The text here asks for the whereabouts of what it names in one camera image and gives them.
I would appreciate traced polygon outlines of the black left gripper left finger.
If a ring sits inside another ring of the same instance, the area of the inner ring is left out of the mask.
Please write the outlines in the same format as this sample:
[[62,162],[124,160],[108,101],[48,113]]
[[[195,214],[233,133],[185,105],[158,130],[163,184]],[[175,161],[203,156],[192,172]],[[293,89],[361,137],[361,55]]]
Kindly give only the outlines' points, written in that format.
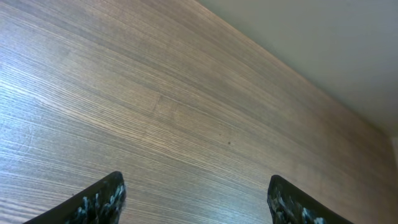
[[114,171],[26,224],[118,224],[126,202],[126,185]]

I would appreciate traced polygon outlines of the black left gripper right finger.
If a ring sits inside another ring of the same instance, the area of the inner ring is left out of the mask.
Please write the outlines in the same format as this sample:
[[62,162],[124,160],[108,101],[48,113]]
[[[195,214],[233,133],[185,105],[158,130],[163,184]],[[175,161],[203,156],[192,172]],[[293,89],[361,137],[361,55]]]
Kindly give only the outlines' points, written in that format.
[[267,190],[273,224],[352,224],[279,175]]

